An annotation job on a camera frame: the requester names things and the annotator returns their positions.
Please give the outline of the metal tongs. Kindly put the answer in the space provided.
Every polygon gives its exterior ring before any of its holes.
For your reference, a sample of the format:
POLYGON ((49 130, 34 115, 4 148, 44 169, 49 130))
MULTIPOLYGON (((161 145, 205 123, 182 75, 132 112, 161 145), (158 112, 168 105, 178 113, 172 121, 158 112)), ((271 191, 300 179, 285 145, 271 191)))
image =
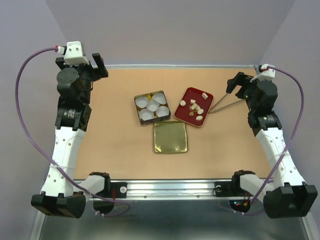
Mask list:
POLYGON ((230 109, 244 102, 243 99, 237 98, 234 94, 226 93, 221 99, 214 102, 213 106, 209 109, 209 114, 215 114, 223 110, 230 109))

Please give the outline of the white round chocolate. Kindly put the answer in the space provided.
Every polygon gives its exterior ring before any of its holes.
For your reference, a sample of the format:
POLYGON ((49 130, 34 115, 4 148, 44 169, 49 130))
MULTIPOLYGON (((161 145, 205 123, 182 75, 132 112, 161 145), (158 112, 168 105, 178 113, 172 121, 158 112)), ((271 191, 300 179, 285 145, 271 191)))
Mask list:
POLYGON ((180 105, 181 105, 182 107, 184 107, 184 106, 186 105, 186 102, 185 102, 184 100, 182 100, 182 101, 180 102, 180 105))

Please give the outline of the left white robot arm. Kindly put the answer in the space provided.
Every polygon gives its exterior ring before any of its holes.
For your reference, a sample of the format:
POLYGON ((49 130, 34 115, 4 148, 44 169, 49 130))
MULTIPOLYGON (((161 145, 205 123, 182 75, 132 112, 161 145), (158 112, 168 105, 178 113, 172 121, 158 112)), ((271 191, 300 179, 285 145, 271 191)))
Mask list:
POLYGON ((90 99, 93 83, 109 76, 101 55, 93 53, 92 57, 96 68, 90 63, 73 65, 63 57, 55 60, 60 72, 56 76, 59 99, 52 154, 54 162, 40 193, 31 198, 31 205, 48 216, 78 219, 90 197, 74 186, 71 180, 92 111, 90 99))

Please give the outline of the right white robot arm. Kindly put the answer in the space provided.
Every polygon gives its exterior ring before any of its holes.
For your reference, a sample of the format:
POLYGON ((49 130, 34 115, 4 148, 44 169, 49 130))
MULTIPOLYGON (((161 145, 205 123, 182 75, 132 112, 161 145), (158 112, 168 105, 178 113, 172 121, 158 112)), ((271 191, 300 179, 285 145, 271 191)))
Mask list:
POLYGON ((227 81, 226 93, 236 86, 240 89, 236 97, 245 100, 248 124, 261 144, 271 171, 265 180, 254 172, 236 171, 230 182, 231 192, 242 195, 244 192, 253 198, 246 203, 232 203, 231 207, 242 214, 250 209, 250 204, 260 201, 263 210, 271 219, 305 217, 315 202, 318 191, 308 185, 298 172, 288 151, 281 122, 273 111, 278 97, 278 88, 272 82, 274 72, 264 71, 255 77, 238 72, 227 81))

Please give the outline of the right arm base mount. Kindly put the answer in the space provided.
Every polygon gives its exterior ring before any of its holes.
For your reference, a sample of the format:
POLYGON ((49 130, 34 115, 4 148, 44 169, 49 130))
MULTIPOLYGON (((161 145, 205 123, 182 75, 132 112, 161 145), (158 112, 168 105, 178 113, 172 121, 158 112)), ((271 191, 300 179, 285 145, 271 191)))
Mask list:
POLYGON ((248 193, 255 195, 263 183, 253 171, 239 170, 229 181, 215 181, 212 193, 218 198, 247 197, 248 193))

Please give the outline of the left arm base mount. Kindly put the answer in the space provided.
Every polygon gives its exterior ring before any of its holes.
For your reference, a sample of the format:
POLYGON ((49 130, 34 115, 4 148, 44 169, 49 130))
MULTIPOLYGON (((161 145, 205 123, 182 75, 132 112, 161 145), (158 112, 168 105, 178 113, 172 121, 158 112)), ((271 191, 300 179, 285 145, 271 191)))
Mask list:
POLYGON ((110 175, 106 172, 91 172, 89 175, 104 178, 104 189, 96 193, 98 196, 112 198, 113 200, 127 197, 127 182, 113 182, 110 175))

